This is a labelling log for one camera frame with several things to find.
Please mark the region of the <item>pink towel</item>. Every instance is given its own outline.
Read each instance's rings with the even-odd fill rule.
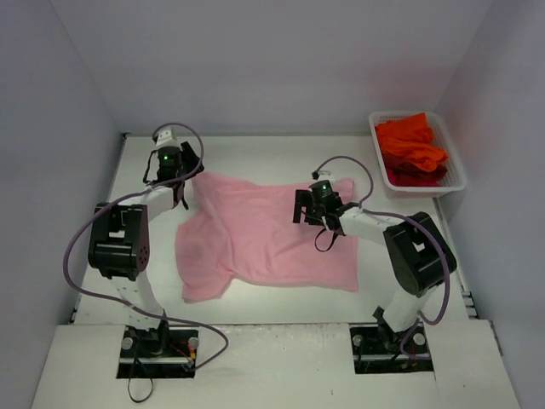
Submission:
[[[358,290],[357,239],[340,237],[330,251],[320,253],[314,238],[321,227],[291,221],[295,190],[311,183],[259,186],[204,172],[192,184],[202,209],[178,227],[175,243],[184,300],[220,297],[233,278],[257,285]],[[345,203],[353,196],[352,179],[334,188]],[[326,232],[318,246],[326,248],[330,240]]]

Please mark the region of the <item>white basket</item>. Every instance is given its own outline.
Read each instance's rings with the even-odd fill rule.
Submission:
[[[447,173],[443,179],[439,181],[440,187],[406,187],[406,186],[394,186],[388,180],[386,173],[386,167],[382,160],[381,147],[378,144],[376,138],[375,126],[383,124],[387,121],[399,120],[407,118],[411,115],[416,115],[422,111],[383,111],[373,112],[369,116],[369,125],[371,127],[371,133],[373,134],[373,142],[375,143],[376,155],[378,156],[378,162],[381,166],[382,178],[384,184],[387,186],[387,195],[390,197],[411,197],[411,198],[438,198],[449,192],[456,192],[466,188],[467,180],[466,174],[463,171],[462,162],[458,156],[458,152],[454,146],[454,143],[450,139],[448,130],[446,129],[443,120],[433,112],[425,112],[427,118],[427,124],[432,128],[435,137],[433,138],[432,145],[444,149],[449,154],[449,160],[444,164],[447,169]]]

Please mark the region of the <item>gray wall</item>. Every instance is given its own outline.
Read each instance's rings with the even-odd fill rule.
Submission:
[[[469,176],[444,204],[522,407],[545,407],[545,2],[496,0],[441,99]]]
[[[433,109],[491,0],[52,0],[122,130],[350,131]]]
[[[21,409],[75,301],[63,250],[105,198],[120,142],[47,1],[0,1],[0,136],[0,406]],[[76,276],[84,257],[74,257]]]

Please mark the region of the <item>robotic arm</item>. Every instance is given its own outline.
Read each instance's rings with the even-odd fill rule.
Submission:
[[[188,174],[198,164],[198,156],[188,142],[178,145],[170,128],[163,129],[155,140],[159,168],[154,184]],[[201,165],[198,172],[204,170]],[[99,217],[91,230],[89,264],[108,278],[121,298],[149,313],[164,315],[153,295],[146,266],[150,256],[149,223],[165,211],[174,209],[183,199],[184,182],[152,188],[144,196],[127,199]],[[96,206],[95,212],[107,203]],[[158,349],[168,342],[168,323],[131,310],[129,326],[140,338],[158,343]]]
[[[301,215],[305,223],[331,231],[333,240],[338,236],[356,236],[386,245],[401,288],[387,308],[378,307],[373,316],[387,349],[399,349],[404,332],[413,326],[432,291],[443,283],[439,254],[431,242],[408,222],[395,224],[391,218],[364,213],[356,203],[343,204],[328,179],[313,183],[309,190],[295,192],[293,223],[301,222]],[[455,271],[456,259],[430,215],[419,212],[410,219],[432,234],[446,256],[449,273]]]

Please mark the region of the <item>white table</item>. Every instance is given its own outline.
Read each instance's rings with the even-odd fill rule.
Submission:
[[[374,171],[377,184],[368,203],[371,209],[407,215],[423,210],[439,225],[432,200],[386,198],[368,137],[209,137],[204,143],[207,170],[262,184],[310,182],[310,172],[324,159],[353,155]],[[141,189],[151,148],[149,139],[127,140],[112,198]],[[358,194],[366,192],[368,182],[355,164],[335,161],[328,169],[337,178],[354,177]],[[191,191],[188,197],[190,212],[179,206],[151,225],[150,281],[169,315],[221,324],[231,347],[194,379],[157,380],[154,395],[142,406],[518,408],[490,326],[468,319],[456,274],[451,275],[445,320],[426,329],[434,373],[354,374],[348,323],[373,322],[376,306],[387,305],[398,288],[383,246],[360,240],[357,293],[260,287],[235,280],[219,300],[184,303],[174,237],[177,226],[197,209]],[[115,294],[108,280],[92,268],[83,285]],[[428,315],[437,313],[442,296],[442,289],[435,291]],[[33,409],[135,407],[127,396],[127,381],[115,378],[125,322],[126,311],[117,304],[83,297],[76,325],[57,328]],[[198,360],[221,346],[220,338],[206,330],[199,331],[199,339]],[[134,381],[136,395],[147,388],[145,380]]]
[[[440,226],[431,199],[389,200],[380,178],[376,154],[366,136],[268,136],[205,137],[206,170],[248,179],[259,184],[313,182],[310,174],[324,160],[339,154],[353,155],[367,164],[374,174],[376,190],[368,207],[412,215],[417,211],[430,214]],[[125,144],[111,199],[143,188],[141,177],[153,144],[150,138],[133,137]],[[366,174],[354,163],[336,160],[326,166],[335,177],[353,177],[356,192],[362,197],[369,188]],[[198,203],[191,186],[186,190],[190,210],[181,205],[162,214],[150,225],[151,258],[147,267],[149,279],[159,303],[168,315],[185,317],[209,324],[308,324],[338,322],[374,322],[378,305],[386,307],[399,288],[393,275],[386,247],[370,241],[359,242],[359,292],[346,292],[318,287],[275,288],[247,284],[235,279],[218,300],[185,303],[181,300],[182,282],[175,264],[174,237],[177,227],[192,217]],[[450,304],[445,318],[465,320],[458,277],[451,275]],[[83,286],[92,291],[117,295],[116,290],[89,267]],[[427,303],[428,316],[436,315],[443,298],[438,288]],[[82,297],[76,324],[125,324],[127,310],[103,300]]]

